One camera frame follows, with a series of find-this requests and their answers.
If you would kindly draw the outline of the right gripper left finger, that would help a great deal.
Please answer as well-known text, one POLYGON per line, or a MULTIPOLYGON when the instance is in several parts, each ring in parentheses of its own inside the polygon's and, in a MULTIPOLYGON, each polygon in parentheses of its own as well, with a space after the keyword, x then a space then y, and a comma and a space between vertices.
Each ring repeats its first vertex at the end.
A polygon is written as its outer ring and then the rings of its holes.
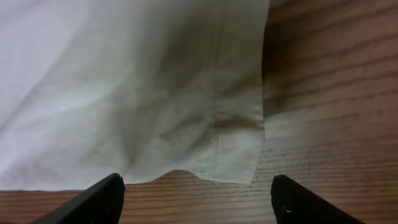
POLYGON ((32 224, 118 224, 125 190, 123 178, 110 174, 32 224))

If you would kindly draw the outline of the beige khaki shorts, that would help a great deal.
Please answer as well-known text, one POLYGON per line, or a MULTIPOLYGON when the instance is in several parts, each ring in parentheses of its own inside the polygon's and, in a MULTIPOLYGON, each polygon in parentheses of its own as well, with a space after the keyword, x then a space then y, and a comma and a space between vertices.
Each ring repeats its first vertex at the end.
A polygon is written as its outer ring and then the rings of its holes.
POLYGON ((1 189, 248 184, 269 1, 1 1, 1 189))

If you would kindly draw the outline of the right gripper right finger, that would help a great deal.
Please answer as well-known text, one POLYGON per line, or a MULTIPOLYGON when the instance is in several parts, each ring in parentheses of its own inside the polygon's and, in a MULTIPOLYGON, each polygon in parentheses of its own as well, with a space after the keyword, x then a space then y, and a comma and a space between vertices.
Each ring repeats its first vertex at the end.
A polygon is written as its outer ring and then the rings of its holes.
POLYGON ((273 178, 271 204, 278 224, 364 224, 286 175, 273 178))

